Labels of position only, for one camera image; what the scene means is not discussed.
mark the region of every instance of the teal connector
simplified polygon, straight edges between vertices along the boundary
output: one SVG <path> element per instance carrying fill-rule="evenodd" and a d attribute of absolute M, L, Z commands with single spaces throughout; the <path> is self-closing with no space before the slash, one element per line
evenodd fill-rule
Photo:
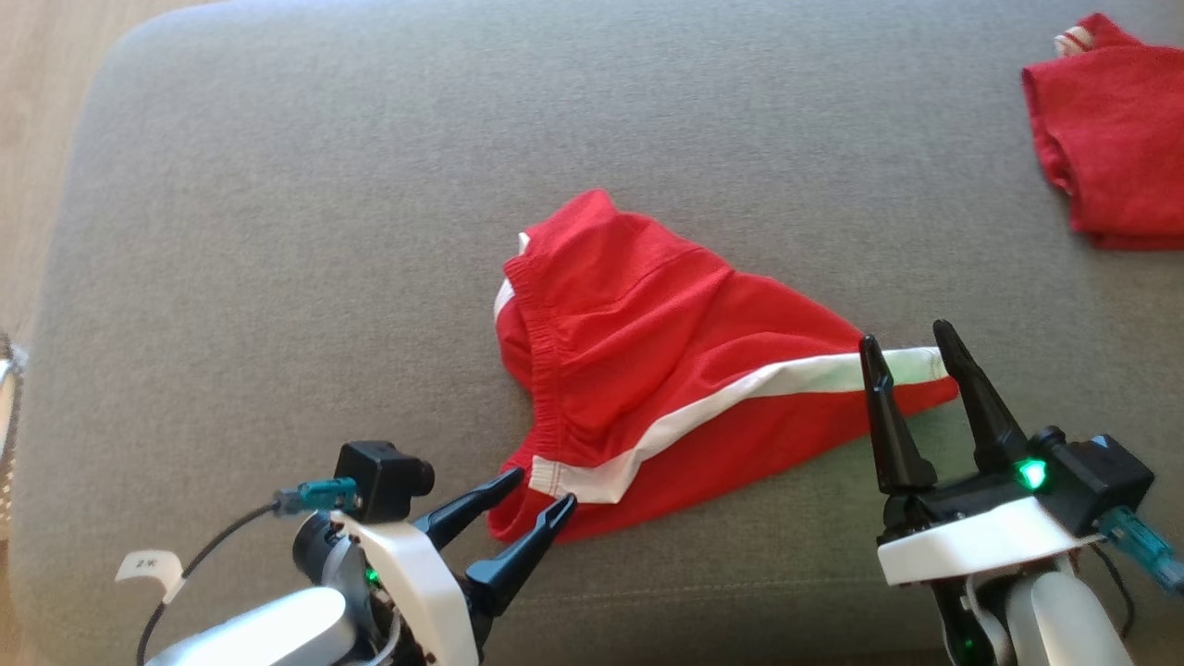
<path fill-rule="evenodd" d="M 358 484 L 353 479 L 309 481 L 295 488 L 276 491 L 276 515 L 296 515 L 307 511 L 353 510 L 358 507 Z"/>
<path fill-rule="evenodd" d="M 1165 590 L 1184 590 L 1184 564 L 1176 562 L 1175 551 L 1160 537 L 1125 506 L 1102 514 L 1098 531 L 1119 550 L 1139 563 Z"/>

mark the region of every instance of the gray fabric surface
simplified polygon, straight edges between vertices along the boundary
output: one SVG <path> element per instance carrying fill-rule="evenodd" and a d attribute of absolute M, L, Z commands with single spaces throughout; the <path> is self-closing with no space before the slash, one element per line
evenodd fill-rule
<path fill-rule="evenodd" d="M 126 662 L 160 593 L 111 582 L 124 553 L 192 556 L 349 438 L 431 460 L 433 501 L 488 478 L 530 417 L 494 338 L 501 263 L 596 186 L 886 346 L 951 319 L 1025 427 L 1143 456 L 1146 515 L 1184 543 L 1184 257 L 1068 233 L 1019 89 L 1098 8 L 1184 45 L 1173 0 L 234 2 L 137 30 L 78 130 L 32 350 L 26 628 L 63 662 Z M 914 425 L 944 474 L 971 468 L 957 404 Z M 926 595 L 882 584 L 881 506 L 856 442 L 559 547 L 488 662 L 933 647 Z M 295 527 L 227 543 L 154 649 L 298 585 Z M 448 556 L 495 549 L 476 529 Z M 1184 604 L 1126 570 L 1135 653 L 1176 662 Z"/>

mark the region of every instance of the red garment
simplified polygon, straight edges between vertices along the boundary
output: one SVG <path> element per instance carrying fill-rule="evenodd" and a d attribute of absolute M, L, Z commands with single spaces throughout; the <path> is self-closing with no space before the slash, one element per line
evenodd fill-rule
<path fill-rule="evenodd" d="M 628 527 L 868 433 L 861 333 L 805 296 L 600 191 L 521 245 L 495 309 L 535 421 L 506 462 L 529 481 L 490 512 L 495 537 L 568 492 L 580 506 L 562 539 Z M 886 356 L 906 414 L 957 395 L 937 348 Z"/>
<path fill-rule="evenodd" d="M 1184 249 L 1184 50 L 1146 46 L 1102 14 L 1023 71 L 1036 154 L 1069 222 L 1114 250 Z"/>

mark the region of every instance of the green led light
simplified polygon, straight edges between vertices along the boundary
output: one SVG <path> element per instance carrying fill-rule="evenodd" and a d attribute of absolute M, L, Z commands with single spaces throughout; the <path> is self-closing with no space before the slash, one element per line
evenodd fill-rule
<path fill-rule="evenodd" d="M 1019 484 L 1029 491 L 1035 491 L 1048 480 L 1048 463 L 1043 460 L 1029 459 L 1016 465 L 1019 473 Z"/>

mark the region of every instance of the white tag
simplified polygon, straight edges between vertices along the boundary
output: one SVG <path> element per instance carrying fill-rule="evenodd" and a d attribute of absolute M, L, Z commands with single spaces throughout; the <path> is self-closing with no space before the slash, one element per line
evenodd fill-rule
<path fill-rule="evenodd" d="M 137 550 L 129 552 L 120 565 L 120 571 L 115 575 L 116 581 L 127 578 L 156 578 L 165 584 L 165 603 L 173 601 L 176 593 L 181 591 L 185 578 L 181 574 L 181 559 L 176 553 L 167 550 Z"/>

